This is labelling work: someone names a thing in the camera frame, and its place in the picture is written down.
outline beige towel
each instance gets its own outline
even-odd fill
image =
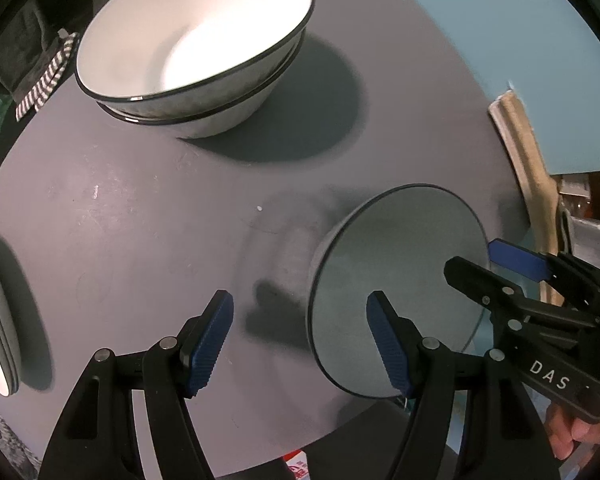
[[[513,90],[490,106],[495,123],[518,178],[538,253],[558,253],[558,188],[546,172],[534,130],[525,107]],[[540,300],[562,304],[564,298],[546,283],[540,283]]]

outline black bowl rim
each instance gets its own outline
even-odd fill
[[[220,112],[224,112],[225,110],[227,110],[229,108],[233,108],[234,106],[239,105],[241,102],[246,101],[247,99],[250,99],[254,95],[262,92],[267,86],[270,86],[275,81],[277,81],[277,79],[279,79],[283,75],[283,73],[286,72],[286,70],[294,62],[294,59],[298,56],[298,53],[300,52],[300,47],[302,47],[302,43],[304,42],[305,35],[306,35],[306,32],[303,30],[300,33],[300,39],[298,40],[298,44],[296,44],[296,46],[291,51],[291,53],[288,56],[286,56],[285,60],[278,66],[277,70],[268,79],[265,79],[262,83],[260,83],[258,86],[256,86],[256,88],[254,88],[253,90],[250,90],[246,94],[241,95],[237,99],[234,99],[233,101],[229,101],[228,103],[221,105],[219,107],[212,108],[211,110],[207,110],[206,112],[202,112],[202,113],[194,114],[194,115],[190,115],[190,116],[177,117],[177,118],[151,119],[151,118],[145,118],[145,117],[125,115],[123,113],[120,113],[117,110],[113,110],[112,108],[109,108],[107,105],[105,105],[101,102],[98,102],[98,106],[100,108],[102,108],[107,114],[109,114],[110,116],[112,116],[120,121],[125,121],[126,123],[132,123],[132,124],[142,124],[144,126],[168,126],[169,124],[187,123],[189,121],[197,121],[199,119],[204,119],[211,115],[219,114]]]
[[[309,22],[309,19],[311,18],[311,15],[314,13],[314,8],[315,8],[315,0],[311,0],[311,4],[309,5],[309,9],[307,10],[304,18],[302,18],[302,20],[300,21],[300,23],[298,23],[298,25],[296,26],[296,28],[294,28],[294,30],[292,30],[289,34],[287,34],[284,38],[282,38],[279,42],[277,42],[276,44],[270,46],[267,50],[262,51],[261,53],[259,53],[257,56],[252,57],[251,59],[248,59],[247,61],[240,63],[240,65],[236,65],[234,67],[231,67],[227,70],[225,70],[224,72],[220,72],[218,74],[215,74],[211,77],[208,77],[206,79],[203,79],[202,81],[196,81],[195,83],[191,83],[189,85],[186,86],[180,86],[178,88],[173,88],[171,90],[165,90],[163,92],[157,92],[154,94],[146,94],[146,95],[138,95],[138,96],[129,96],[129,97],[112,97],[112,96],[106,96],[106,95],[102,95],[102,94],[98,94],[97,92],[94,92],[90,89],[88,89],[85,84],[80,80],[80,75],[78,72],[78,63],[77,63],[77,59],[78,59],[78,55],[79,55],[79,50],[80,50],[80,46],[78,46],[78,52],[76,53],[76,65],[75,65],[75,80],[78,82],[78,86],[80,87],[80,89],[87,94],[89,97],[92,97],[98,101],[102,101],[102,102],[107,102],[107,103],[129,103],[129,102],[142,102],[142,101],[151,101],[154,99],[160,99],[163,97],[168,97],[171,95],[176,95],[176,94],[181,94],[183,92],[187,92],[189,90],[193,90],[195,88],[213,83],[214,81],[217,81],[219,79],[222,79],[226,76],[229,76],[235,72],[238,72],[248,66],[251,66],[252,64],[260,61],[261,59],[267,57],[269,54],[271,54],[272,52],[274,52],[275,50],[279,49],[280,47],[282,47],[285,43],[289,42],[294,36],[296,36],[298,34],[298,32],[302,31],[305,27],[306,24]]]

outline human hand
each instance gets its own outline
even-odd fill
[[[549,436],[551,449],[560,460],[568,458],[573,452],[575,442],[600,444],[600,423],[587,424],[579,418],[572,417],[554,402],[546,410],[544,428]],[[584,467],[592,456],[593,451],[586,454],[580,461],[580,467]]]

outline finger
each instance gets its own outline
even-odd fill
[[[551,449],[554,452],[554,456],[558,460],[566,460],[573,452],[573,440],[565,443],[561,441],[556,434],[552,434],[549,437],[549,444],[551,444]]]
[[[547,433],[556,435],[564,444],[573,440],[571,436],[571,417],[557,404],[547,410],[545,429]]]
[[[573,425],[571,426],[572,439],[582,442],[587,433],[591,431],[591,428],[591,424],[587,424],[584,420],[580,420],[579,418],[577,418],[573,421]]]
[[[571,436],[574,440],[578,440],[580,442],[600,444],[600,423],[589,425],[586,422],[577,419],[573,422],[571,427]]]

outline screw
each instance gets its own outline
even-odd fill
[[[489,350],[489,357],[494,361],[503,361],[504,352],[502,350],[498,350],[497,348],[492,348]]]
[[[160,348],[162,348],[163,350],[168,350],[170,348],[173,348],[177,344],[178,344],[178,340],[176,338],[174,338],[174,336],[172,336],[172,335],[163,337],[162,339],[160,339]]]
[[[422,340],[422,346],[424,346],[424,348],[428,348],[429,350],[435,350],[440,346],[440,341],[438,341],[435,337],[426,337]]]
[[[108,348],[101,348],[93,355],[93,358],[96,359],[97,362],[101,363],[109,359],[110,355],[111,350],[109,350]]]
[[[509,319],[507,326],[516,332],[518,330],[522,330],[522,323],[520,323],[517,319]]]

